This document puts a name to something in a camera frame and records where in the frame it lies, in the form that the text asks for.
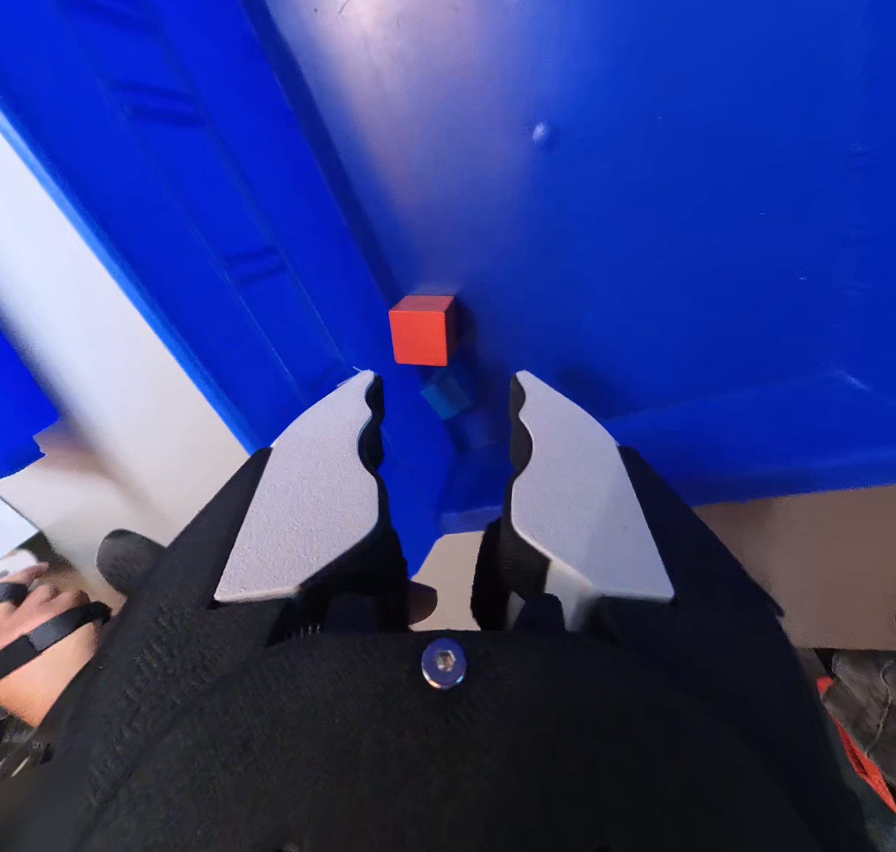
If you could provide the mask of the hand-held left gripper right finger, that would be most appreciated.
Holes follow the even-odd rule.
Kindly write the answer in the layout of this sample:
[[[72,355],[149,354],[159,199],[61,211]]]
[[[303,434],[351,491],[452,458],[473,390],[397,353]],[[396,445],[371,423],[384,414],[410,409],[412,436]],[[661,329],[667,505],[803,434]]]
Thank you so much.
[[[510,417],[511,477],[476,557],[476,625],[510,630],[543,597],[571,632],[605,599],[670,603],[673,583],[612,435],[527,371],[511,379]]]

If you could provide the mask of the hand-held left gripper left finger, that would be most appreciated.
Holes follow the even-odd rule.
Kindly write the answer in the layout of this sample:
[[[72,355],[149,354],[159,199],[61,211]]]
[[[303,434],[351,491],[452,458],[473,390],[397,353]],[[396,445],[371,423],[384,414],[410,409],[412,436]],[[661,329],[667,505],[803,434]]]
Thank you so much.
[[[405,633],[408,564],[380,475],[384,384],[356,373],[273,443],[214,603],[279,603],[275,634]]]

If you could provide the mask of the red cube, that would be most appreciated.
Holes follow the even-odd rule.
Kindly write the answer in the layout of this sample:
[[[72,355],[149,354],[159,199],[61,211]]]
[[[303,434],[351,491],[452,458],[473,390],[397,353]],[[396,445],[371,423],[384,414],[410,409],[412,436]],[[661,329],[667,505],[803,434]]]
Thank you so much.
[[[405,296],[390,309],[389,324],[396,364],[449,365],[458,343],[454,296]]]

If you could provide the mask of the blue plastic bin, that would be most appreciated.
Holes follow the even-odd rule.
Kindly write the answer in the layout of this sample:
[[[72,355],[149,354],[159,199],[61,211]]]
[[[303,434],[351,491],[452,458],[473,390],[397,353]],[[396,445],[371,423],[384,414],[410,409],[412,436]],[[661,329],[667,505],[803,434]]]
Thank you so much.
[[[1,328],[1,477],[39,462],[46,455],[38,436],[60,414],[31,364]]]
[[[383,376],[412,563],[523,369],[692,505],[894,482],[894,0],[2,0],[2,127],[249,451]]]

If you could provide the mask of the person's right hand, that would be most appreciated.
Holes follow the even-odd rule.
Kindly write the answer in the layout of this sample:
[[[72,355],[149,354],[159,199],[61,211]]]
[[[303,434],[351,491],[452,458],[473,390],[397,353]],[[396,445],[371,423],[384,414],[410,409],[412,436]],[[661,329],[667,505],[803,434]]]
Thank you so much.
[[[25,599],[1,604],[1,648],[69,610],[91,602],[83,589],[60,589],[46,576],[47,563],[36,563],[8,577],[24,585]],[[98,649],[98,621],[89,622],[1,680],[1,706],[30,727],[37,727],[57,699]]]

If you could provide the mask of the blue cube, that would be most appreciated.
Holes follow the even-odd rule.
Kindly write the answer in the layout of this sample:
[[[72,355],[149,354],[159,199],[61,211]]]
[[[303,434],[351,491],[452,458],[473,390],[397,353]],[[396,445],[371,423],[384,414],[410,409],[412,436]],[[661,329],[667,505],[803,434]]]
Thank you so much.
[[[447,421],[476,404],[476,380],[463,365],[447,365],[425,378],[421,395],[439,418]]]

